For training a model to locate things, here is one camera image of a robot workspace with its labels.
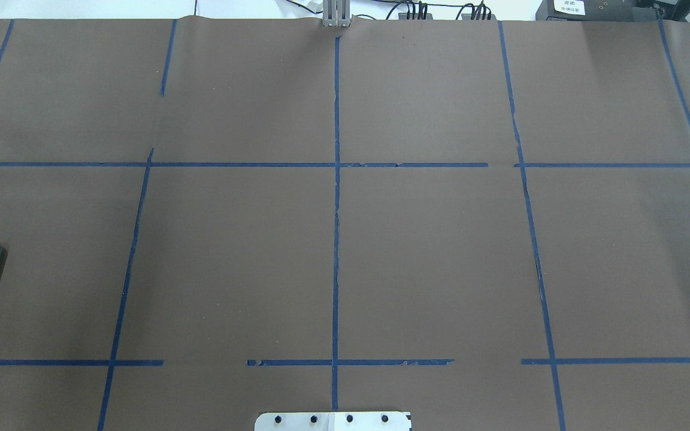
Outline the brown paper table cover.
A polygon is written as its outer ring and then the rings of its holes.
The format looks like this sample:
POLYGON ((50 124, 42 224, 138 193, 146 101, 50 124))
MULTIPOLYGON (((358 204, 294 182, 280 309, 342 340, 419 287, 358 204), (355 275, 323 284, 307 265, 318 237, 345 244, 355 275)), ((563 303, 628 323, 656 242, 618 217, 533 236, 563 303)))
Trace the brown paper table cover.
POLYGON ((690 23, 0 20, 0 430, 690 430, 690 23))

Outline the black power box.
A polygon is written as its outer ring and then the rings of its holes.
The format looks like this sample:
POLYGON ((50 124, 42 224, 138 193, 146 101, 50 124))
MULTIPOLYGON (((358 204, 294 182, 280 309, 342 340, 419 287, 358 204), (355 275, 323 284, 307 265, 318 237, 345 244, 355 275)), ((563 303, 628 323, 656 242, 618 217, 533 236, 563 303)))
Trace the black power box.
POLYGON ((665 8, 654 1, 542 1, 536 21, 648 22, 663 19, 665 8))

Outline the aluminium frame post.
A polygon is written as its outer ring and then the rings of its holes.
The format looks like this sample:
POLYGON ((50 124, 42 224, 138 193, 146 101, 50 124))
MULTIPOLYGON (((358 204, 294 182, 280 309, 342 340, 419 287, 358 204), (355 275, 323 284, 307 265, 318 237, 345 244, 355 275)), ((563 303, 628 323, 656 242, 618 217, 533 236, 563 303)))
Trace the aluminium frame post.
POLYGON ((346 28, 352 23, 350 0, 323 0, 322 24, 324 28, 346 28))

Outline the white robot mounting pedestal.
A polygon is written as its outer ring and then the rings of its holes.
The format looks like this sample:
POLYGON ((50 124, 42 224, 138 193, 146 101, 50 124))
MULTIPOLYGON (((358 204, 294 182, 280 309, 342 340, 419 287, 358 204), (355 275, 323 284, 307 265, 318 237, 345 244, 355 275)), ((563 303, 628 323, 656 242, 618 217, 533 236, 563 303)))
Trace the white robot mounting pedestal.
POLYGON ((400 411, 266 412, 255 430, 412 430, 411 414, 400 411))

